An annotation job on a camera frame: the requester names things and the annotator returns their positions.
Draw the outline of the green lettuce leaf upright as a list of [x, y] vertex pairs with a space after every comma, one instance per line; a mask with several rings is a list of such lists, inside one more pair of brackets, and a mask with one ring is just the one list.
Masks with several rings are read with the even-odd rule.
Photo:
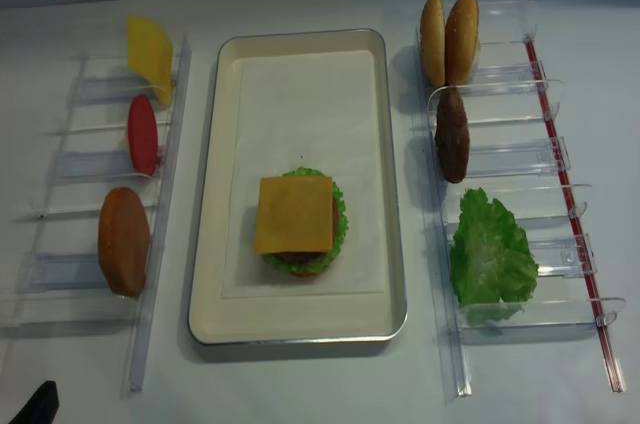
[[481, 188], [466, 190], [460, 210], [450, 250], [450, 280], [459, 305], [530, 300], [539, 266], [514, 214]]

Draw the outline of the clear acrylic rack left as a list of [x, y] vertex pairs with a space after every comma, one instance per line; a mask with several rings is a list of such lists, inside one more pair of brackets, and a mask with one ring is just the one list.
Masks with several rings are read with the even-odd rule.
[[124, 36], [1, 74], [1, 382], [144, 383], [191, 67]]

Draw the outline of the green lettuce under cheese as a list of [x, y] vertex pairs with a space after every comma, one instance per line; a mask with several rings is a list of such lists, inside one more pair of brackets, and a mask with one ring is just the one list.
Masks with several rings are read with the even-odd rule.
[[[316, 169], [299, 167], [282, 176], [326, 176], [326, 175], [324, 175], [321, 171]], [[320, 271], [320, 270], [322, 270], [322, 272], [325, 271], [325, 269], [329, 267], [332, 261], [340, 254], [341, 247], [345, 241], [346, 233], [349, 229], [349, 221], [346, 215], [346, 204], [344, 202], [344, 195], [334, 181], [333, 181], [333, 199], [336, 199], [337, 201], [338, 214], [339, 214], [337, 242], [333, 243], [332, 248], [329, 251], [327, 251], [327, 254], [325, 256], [314, 259], [310, 262], [303, 264], [303, 263], [284, 262], [274, 257], [274, 254], [261, 255], [256, 252], [255, 253], [261, 256], [266, 263], [272, 265], [277, 269], [286, 271], [288, 273], [290, 273], [291, 271], [299, 271], [304, 269], [308, 269], [311, 271]]]

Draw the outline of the cream metal tray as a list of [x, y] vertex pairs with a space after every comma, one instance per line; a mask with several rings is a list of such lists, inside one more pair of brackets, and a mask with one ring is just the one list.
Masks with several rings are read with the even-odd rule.
[[[382, 290], [226, 298], [223, 295], [229, 211], [246, 59], [368, 51], [374, 59], [384, 194], [387, 265]], [[218, 54], [213, 113], [195, 247], [188, 326], [203, 345], [384, 342], [403, 327], [406, 291], [399, 204], [382, 36], [371, 29], [236, 37]]]

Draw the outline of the brown meat patty upright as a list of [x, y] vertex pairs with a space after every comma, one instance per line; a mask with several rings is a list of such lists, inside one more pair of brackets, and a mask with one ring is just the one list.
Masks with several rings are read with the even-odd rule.
[[444, 179], [460, 183], [466, 176], [470, 133], [464, 102], [456, 87], [441, 92], [436, 112], [435, 144]]

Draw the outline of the sesame bun right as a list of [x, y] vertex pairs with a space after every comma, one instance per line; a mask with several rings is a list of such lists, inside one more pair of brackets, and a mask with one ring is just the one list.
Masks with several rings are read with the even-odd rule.
[[467, 82], [478, 44], [477, 0], [457, 0], [445, 24], [445, 74], [449, 85]]

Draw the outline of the brown bottom bun upright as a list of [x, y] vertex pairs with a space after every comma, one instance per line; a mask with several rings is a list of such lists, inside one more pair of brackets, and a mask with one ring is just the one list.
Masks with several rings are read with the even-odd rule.
[[99, 215], [98, 260], [113, 293], [131, 298], [141, 295], [150, 240], [149, 222], [138, 194], [129, 187], [112, 189]]

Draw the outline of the orange cheese slice on stack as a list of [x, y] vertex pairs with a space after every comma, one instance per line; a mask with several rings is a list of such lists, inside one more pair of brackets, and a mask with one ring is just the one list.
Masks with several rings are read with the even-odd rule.
[[260, 181], [256, 253], [327, 252], [333, 246], [333, 181], [328, 176]]

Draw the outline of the clear acrylic rack right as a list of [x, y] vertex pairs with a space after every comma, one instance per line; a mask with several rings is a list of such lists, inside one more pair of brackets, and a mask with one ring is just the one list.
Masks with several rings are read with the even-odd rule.
[[[536, 49], [535, 8], [529, 1], [480, 2], [478, 44], [467, 82], [433, 87], [425, 76], [416, 30], [422, 91], [423, 145], [428, 157], [433, 236], [434, 310], [446, 381], [460, 396], [471, 392], [468, 351], [474, 345], [594, 338], [610, 388], [621, 393], [624, 375], [610, 328], [624, 308], [620, 297], [598, 290], [591, 239], [582, 223], [592, 188], [571, 181], [570, 155], [556, 120], [562, 81], [548, 76]], [[456, 87], [470, 133], [465, 178], [442, 175], [435, 144], [443, 90]], [[450, 250], [468, 189], [500, 200], [527, 234], [538, 264], [537, 287], [526, 302], [462, 307], [450, 280]]]

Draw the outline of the red tomato slice upright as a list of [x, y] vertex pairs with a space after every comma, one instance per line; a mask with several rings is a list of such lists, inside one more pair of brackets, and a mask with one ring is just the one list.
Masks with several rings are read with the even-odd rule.
[[155, 114], [145, 94], [135, 96], [127, 119], [127, 137], [133, 168], [152, 176], [158, 159], [158, 130]]

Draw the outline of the brown patty in stack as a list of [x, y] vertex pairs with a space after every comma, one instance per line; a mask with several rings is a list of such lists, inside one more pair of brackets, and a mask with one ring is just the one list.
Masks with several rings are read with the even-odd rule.
[[[337, 242], [339, 214], [336, 199], [333, 199], [333, 243]], [[327, 252], [281, 252], [274, 254], [274, 257], [288, 263], [307, 263], [314, 259], [323, 257]]]

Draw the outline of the white paper tray liner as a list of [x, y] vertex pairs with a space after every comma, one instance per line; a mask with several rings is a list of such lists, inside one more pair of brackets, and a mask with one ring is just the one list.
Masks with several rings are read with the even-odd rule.
[[[242, 63], [229, 211], [226, 298], [377, 292], [387, 244], [374, 59], [368, 51], [252, 58]], [[298, 278], [254, 252], [261, 178], [300, 166], [333, 178], [349, 229], [316, 278]]]

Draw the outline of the clear acrylic rack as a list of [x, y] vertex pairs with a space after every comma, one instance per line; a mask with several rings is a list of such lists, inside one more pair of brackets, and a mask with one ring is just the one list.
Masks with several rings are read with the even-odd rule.
[[191, 67], [124, 36], [1, 74], [1, 382], [144, 383]]
[[[621, 393], [624, 375], [610, 328], [624, 308], [620, 297], [598, 290], [591, 239], [582, 223], [592, 188], [571, 181], [570, 155], [556, 120], [562, 81], [548, 76], [536, 49], [535, 8], [529, 1], [480, 2], [478, 44], [467, 82], [433, 87], [425, 76], [416, 30], [422, 91], [423, 145], [428, 157], [433, 236], [434, 310], [446, 381], [460, 396], [471, 392], [468, 351], [474, 345], [594, 338], [610, 388]], [[456, 87], [470, 133], [465, 178], [442, 175], [435, 144], [443, 90]], [[526, 302], [462, 307], [450, 280], [450, 250], [468, 189], [500, 200], [527, 234], [538, 264], [537, 287]]]

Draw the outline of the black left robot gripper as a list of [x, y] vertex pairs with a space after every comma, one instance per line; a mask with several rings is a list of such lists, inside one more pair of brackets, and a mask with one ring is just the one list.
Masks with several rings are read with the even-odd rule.
[[60, 405], [55, 381], [47, 380], [32, 394], [10, 424], [52, 424]]

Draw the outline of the sesame bun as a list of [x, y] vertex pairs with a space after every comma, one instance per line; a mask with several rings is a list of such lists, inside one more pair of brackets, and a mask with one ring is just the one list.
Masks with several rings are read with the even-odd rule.
[[445, 74], [449, 85], [467, 82], [478, 44], [477, 0], [457, 0], [445, 24]]
[[442, 0], [427, 0], [420, 19], [420, 52], [423, 71], [436, 88], [445, 84], [445, 21]]

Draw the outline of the sesame top bun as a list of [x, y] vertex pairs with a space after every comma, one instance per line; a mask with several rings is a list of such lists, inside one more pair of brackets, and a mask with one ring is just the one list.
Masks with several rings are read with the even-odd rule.
[[445, 21], [442, 0], [427, 0], [420, 19], [420, 52], [423, 71], [436, 88], [445, 84]]

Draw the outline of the yellow cheese slice upright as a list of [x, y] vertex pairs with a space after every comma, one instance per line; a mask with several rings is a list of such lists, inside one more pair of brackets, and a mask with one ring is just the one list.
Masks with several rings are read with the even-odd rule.
[[157, 22], [130, 15], [127, 18], [128, 67], [143, 77], [153, 88], [163, 108], [173, 102], [173, 45]]

